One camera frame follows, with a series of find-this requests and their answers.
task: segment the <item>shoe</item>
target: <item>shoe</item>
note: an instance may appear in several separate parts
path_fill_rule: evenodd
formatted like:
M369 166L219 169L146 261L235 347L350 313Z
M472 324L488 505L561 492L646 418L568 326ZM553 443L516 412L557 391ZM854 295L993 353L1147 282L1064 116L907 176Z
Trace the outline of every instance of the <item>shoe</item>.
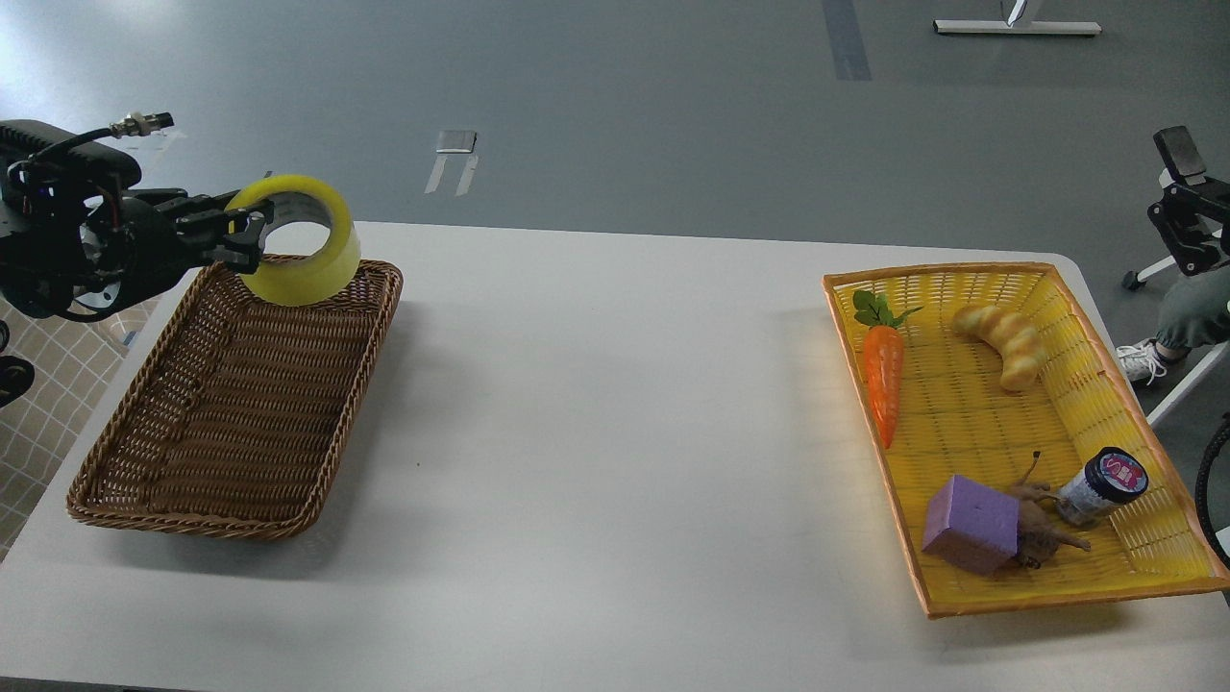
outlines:
M1159 377L1166 377L1166 365L1161 363L1161 356L1154 348L1155 340L1155 338L1145 338L1132 345L1119 345L1114 350L1123 374L1128 376L1128 382L1140 382L1148 379L1149 382L1145 383L1148 387Z

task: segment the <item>purple block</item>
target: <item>purple block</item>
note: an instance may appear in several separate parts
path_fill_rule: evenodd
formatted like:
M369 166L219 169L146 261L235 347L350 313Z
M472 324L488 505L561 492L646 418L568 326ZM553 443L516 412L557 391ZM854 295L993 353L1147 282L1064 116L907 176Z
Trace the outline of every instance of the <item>purple block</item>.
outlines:
M1021 503L1011 495L953 476L926 508L922 552L988 575L1016 554Z

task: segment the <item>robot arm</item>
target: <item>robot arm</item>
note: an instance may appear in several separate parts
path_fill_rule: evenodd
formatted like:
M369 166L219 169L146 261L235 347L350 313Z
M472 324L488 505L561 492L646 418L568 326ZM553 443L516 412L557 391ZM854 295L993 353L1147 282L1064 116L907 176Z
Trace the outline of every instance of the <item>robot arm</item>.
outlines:
M97 143L144 136L170 113L133 113L74 135L37 120L0 122L0 291L32 317L97 321L220 261L252 273L272 204L230 209L235 192L132 191L137 161Z

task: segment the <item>orange carrot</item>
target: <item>orange carrot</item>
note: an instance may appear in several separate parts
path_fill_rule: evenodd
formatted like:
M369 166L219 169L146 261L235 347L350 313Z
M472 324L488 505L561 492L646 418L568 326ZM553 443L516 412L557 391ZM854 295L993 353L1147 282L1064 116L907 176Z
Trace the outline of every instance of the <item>orange carrot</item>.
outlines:
M902 401L902 364L905 361L905 340L897 327L911 312L922 307L910 307L893 316L888 297L870 290L855 290L855 318L870 326L862 342L862 371L867 377L867 398L871 415L879 430L884 449L893 446Z

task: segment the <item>brown wicker basket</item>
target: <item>brown wicker basket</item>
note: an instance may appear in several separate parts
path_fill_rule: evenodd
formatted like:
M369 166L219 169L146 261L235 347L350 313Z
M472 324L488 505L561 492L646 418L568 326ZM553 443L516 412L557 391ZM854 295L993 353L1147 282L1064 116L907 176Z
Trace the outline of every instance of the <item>brown wicker basket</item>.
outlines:
M401 284L397 267L364 259L337 295L285 307L221 264L202 270L86 456L69 515L264 541L311 526Z

